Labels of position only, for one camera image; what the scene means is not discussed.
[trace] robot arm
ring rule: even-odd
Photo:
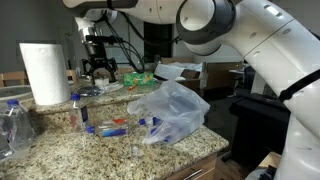
[[[64,2],[68,7],[84,3]],[[221,43],[234,47],[278,96],[320,69],[320,42],[266,0],[244,0],[236,7],[229,0],[139,0],[115,9],[151,23],[176,23],[186,46],[199,55],[214,53]],[[320,177],[319,88],[315,79],[284,101],[292,115],[277,179]]]

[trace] clear plastic bag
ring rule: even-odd
[[[143,143],[174,144],[203,124],[209,108],[195,92],[175,81],[166,81],[158,90],[129,103],[127,111],[138,116],[152,113],[162,120],[148,132]]]

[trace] bottle label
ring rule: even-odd
[[[88,126],[88,111],[87,111],[87,106],[84,106],[81,108],[81,115],[82,115],[82,120],[83,120],[83,124],[85,127]]]

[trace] wooden cabinet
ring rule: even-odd
[[[217,153],[206,157],[190,167],[167,178],[167,180],[213,180],[216,165]]]

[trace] chair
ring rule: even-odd
[[[67,77],[71,77],[74,84],[78,83],[78,78],[75,70],[67,70]],[[28,75],[25,71],[9,72],[0,74],[0,87],[6,86],[6,81],[20,81],[21,85],[28,85]]]

